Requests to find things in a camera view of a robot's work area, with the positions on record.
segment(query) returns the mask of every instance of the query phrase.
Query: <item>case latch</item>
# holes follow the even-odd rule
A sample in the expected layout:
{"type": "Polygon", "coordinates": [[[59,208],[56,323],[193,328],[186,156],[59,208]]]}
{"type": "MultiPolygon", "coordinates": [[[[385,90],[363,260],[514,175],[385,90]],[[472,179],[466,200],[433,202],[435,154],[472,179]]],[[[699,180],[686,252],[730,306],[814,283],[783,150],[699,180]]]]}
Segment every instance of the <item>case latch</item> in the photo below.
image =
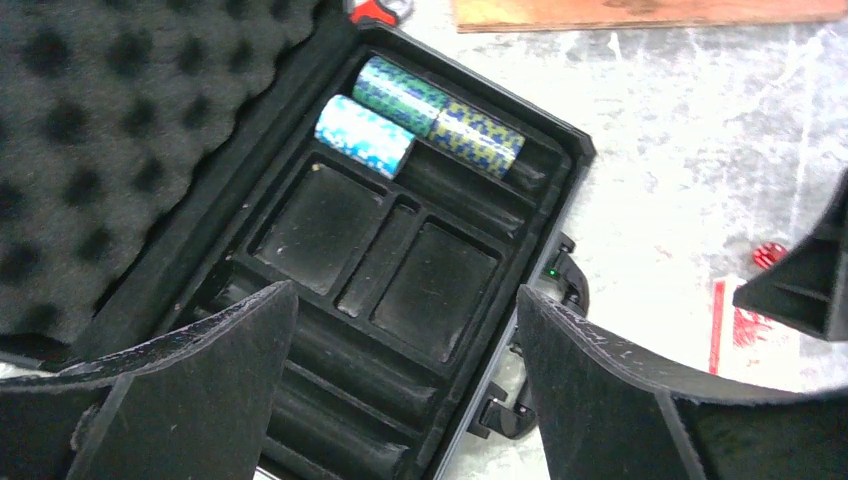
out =
{"type": "Polygon", "coordinates": [[[486,398],[477,408],[475,421],[468,426],[468,433],[487,439],[491,432],[496,432],[510,440],[518,440],[539,425],[539,416],[531,405],[527,380],[524,380],[512,408],[504,405],[507,393],[494,382],[489,384],[486,398]]]}
{"type": "Polygon", "coordinates": [[[574,240],[564,233],[559,235],[559,247],[545,263],[536,286],[548,296],[585,316],[589,311],[589,282],[571,259],[575,248],[574,240]]]}

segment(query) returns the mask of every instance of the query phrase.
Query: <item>light blue poker chip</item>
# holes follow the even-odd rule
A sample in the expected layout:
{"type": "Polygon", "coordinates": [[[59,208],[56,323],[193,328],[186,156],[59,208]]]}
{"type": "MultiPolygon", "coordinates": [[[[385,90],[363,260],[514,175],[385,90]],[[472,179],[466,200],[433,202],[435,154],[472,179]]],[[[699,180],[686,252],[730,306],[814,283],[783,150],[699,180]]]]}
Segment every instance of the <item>light blue poker chip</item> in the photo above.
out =
{"type": "Polygon", "coordinates": [[[415,135],[344,95],[327,102],[315,138],[388,179],[400,171],[415,135]]]}

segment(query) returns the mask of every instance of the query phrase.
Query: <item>black plastic tray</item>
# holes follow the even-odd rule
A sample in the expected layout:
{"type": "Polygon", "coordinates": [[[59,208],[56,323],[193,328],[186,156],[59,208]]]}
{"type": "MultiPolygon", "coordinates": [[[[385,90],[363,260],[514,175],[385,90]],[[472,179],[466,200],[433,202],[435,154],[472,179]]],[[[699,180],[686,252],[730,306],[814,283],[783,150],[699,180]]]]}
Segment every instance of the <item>black plastic tray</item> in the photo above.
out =
{"type": "Polygon", "coordinates": [[[75,351],[118,351],[292,279],[300,316],[263,468],[435,474],[511,334],[518,286],[552,248],[594,156],[589,137],[398,32],[353,26],[338,5],[318,12],[313,37],[240,119],[75,351]],[[324,104],[375,54],[525,135],[509,174],[419,141],[389,181],[314,140],[324,104]]]}

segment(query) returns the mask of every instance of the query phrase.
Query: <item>poker chip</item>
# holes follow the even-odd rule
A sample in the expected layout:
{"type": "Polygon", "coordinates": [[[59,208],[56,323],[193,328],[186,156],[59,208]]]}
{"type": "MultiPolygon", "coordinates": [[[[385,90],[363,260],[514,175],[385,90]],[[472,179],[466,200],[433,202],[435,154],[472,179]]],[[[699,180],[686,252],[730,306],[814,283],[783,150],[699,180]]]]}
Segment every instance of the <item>poker chip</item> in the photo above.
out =
{"type": "Polygon", "coordinates": [[[318,117],[315,138],[391,180],[400,172],[415,135],[336,95],[318,117]]]}
{"type": "Polygon", "coordinates": [[[427,139],[497,178],[506,175],[525,141],[515,130],[458,100],[439,113],[427,139]]]}
{"type": "Polygon", "coordinates": [[[450,101],[445,92],[381,57],[362,67],[353,99],[419,137],[427,137],[450,101]]]}
{"type": "Polygon", "coordinates": [[[754,259],[754,263],[757,264],[757,266],[765,270],[779,262],[780,259],[785,257],[788,252],[789,251],[786,247],[779,243],[767,242],[754,250],[751,257],[754,259]]]}

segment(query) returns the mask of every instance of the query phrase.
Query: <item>red and white paper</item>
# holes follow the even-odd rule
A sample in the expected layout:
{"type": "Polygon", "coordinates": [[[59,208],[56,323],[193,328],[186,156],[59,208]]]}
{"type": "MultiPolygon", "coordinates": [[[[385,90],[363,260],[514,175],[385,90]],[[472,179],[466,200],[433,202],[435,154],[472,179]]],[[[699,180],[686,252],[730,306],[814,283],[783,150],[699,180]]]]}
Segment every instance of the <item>red and white paper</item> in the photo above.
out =
{"type": "Polygon", "coordinates": [[[801,391],[797,330],[733,306],[733,292],[745,283],[729,276],[715,282],[709,372],[762,387],[801,391]]]}

